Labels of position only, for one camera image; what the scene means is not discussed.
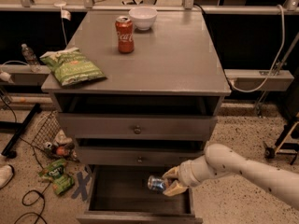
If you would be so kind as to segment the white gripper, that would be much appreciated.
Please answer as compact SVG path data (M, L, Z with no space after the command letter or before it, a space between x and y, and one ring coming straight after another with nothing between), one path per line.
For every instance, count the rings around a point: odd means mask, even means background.
M163 179L178 179L173 182L167 181L163 195L173 197L187 190L187 187L197 187L200 182L195 178L192 171L192 161L185 161L179 167L175 166L163 174Z

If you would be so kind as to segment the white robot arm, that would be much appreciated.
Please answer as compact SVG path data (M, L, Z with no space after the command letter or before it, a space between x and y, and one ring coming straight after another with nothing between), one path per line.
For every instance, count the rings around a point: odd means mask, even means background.
M184 161L164 173L163 179L171 180L171 184L163 191L163 195L179 195L206 180L229 174L240 175L299 210L299 174L248 160L222 144L209 145L202 156Z

